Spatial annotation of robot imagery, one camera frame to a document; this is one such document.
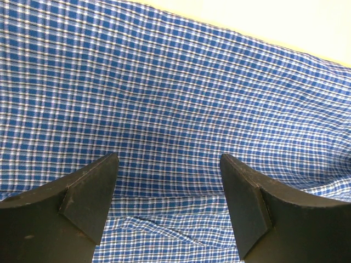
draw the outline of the blue and white checkered pattern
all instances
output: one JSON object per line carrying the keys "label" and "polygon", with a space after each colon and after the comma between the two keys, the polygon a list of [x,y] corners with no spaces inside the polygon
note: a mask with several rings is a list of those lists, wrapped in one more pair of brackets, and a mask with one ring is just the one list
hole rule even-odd
{"label": "blue and white checkered pattern", "polygon": [[117,152],[94,262],[238,262],[222,153],[351,200],[351,69],[147,5],[0,3],[0,197]]}

